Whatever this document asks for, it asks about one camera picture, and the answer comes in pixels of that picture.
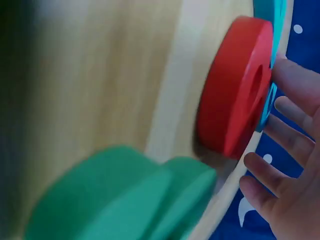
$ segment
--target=green wooden piece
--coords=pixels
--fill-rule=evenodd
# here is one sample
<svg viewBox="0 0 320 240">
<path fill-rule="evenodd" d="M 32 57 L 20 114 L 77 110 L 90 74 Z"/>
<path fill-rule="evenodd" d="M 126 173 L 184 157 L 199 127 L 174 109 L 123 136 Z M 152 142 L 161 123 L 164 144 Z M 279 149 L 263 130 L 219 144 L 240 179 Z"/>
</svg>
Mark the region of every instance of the green wooden piece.
<svg viewBox="0 0 320 240">
<path fill-rule="evenodd" d="M 172 174 L 129 147 L 111 147 L 71 169 L 41 198 L 26 240 L 139 240 Z"/>
<path fill-rule="evenodd" d="M 176 157 L 163 167 L 171 171 L 173 180 L 144 240 L 168 239 L 177 227 L 181 235 L 190 232 L 206 209 L 216 183 L 213 168 L 189 157 Z"/>
</svg>

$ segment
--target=blue wooden piece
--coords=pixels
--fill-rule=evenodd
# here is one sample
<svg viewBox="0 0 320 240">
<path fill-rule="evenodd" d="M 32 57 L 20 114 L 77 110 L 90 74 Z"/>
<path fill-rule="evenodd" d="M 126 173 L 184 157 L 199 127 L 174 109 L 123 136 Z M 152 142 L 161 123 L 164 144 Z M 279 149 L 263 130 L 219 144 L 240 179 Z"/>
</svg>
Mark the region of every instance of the blue wooden piece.
<svg viewBox="0 0 320 240">
<path fill-rule="evenodd" d="M 273 26 L 273 46 L 270 60 L 271 68 L 273 68 L 276 61 L 278 46 L 285 22 L 286 9 L 286 0 L 253 0 L 254 17 L 270 21 Z M 256 131 L 258 132 L 261 132 L 265 127 L 275 101 L 277 89 L 277 85 L 273 82 L 270 86 L 259 124 L 256 127 Z"/>
</svg>

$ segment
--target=teal wooden piece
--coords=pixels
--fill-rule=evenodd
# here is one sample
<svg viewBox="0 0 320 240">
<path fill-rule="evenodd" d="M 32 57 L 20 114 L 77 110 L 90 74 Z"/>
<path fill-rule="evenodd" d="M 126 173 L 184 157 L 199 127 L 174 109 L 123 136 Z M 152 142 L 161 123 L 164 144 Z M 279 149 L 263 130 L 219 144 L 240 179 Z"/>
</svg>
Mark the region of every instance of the teal wooden piece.
<svg viewBox="0 0 320 240">
<path fill-rule="evenodd" d="M 110 147 L 48 189 L 24 239 L 184 239 L 206 209 L 216 178 L 214 169 L 189 157 L 158 165 L 130 147 Z"/>
<path fill-rule="evenodd" d="M 213 195 L 217 174 L 206 164 L 176 157 L 163 167 L 172 173 L 172 184 L 144 240 L 168 239 L 177 227 L 179 234 L 170 239 L 180 239 L 195 227 Z"/>
<path fill-rule="evenodd" d="M 253 0 L 254 17 L 270 21 L 273 26 L 273 46 L 270 60 L 271 68 L 273 68 L 276 61 L 278 47 L 286 18 L 286 10 L 286 0 Z M 275 101 L 277 89 L 277 85 L 273 82 L 268 91 L 267 99 L 260 117 L 259 124 L 256 127 L 256 131 L 258 132 L 261 132 L 266 125 Z"/>
<path fill-rule="evenodd" d="M 172 174 L 129 147 L 112 147 L 71 169 L 41 198 L 26 240 L 138 240 Z"/>
</svg>

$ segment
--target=hand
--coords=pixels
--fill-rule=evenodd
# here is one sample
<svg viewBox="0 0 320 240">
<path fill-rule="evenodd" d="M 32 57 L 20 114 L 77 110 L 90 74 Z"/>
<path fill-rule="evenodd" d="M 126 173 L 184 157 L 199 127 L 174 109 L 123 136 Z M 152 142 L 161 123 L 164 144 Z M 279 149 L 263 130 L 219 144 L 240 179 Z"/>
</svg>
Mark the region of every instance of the hand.
<svg viewBox="0 0 320 240">
<path fill-rule="evenodd" d="M 320 239 L 320 74 L 287 59 L 278 59 L 272 79 L 287 96 L 275 101 L 276 109 L 299 125 L 306 135 L 271 115 L 265 133 L 281 145 L 303 168 L 299 178 L 289 177 L 255 153 L 244 164 L 250 176 L 240 179 L 249 203 L 270 224 L 279 240 Z"/>
</svg>

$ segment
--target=white dot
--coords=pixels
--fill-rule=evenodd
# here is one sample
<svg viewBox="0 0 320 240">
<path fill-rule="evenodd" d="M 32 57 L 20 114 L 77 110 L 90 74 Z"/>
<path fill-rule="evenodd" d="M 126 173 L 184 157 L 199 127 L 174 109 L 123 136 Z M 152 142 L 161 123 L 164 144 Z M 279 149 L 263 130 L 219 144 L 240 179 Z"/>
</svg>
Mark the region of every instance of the white dot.
<svg viewBox="0 0 320 240">
<path fill-rule="evenodd" d="M 293 26 L 293 30 L 295 31 L 295 33 L 297 34 L 302 34 L 302 32 L 304 31 L 302 26 L 300 26 L 299 24 L 296 24 Z"/>
<path fill-rule="evenodd" d="M 263 156 L 263 160 L 270 164 L 272 162 L 272 156 L 270 154 L 266 154 Z"/>
</svg>

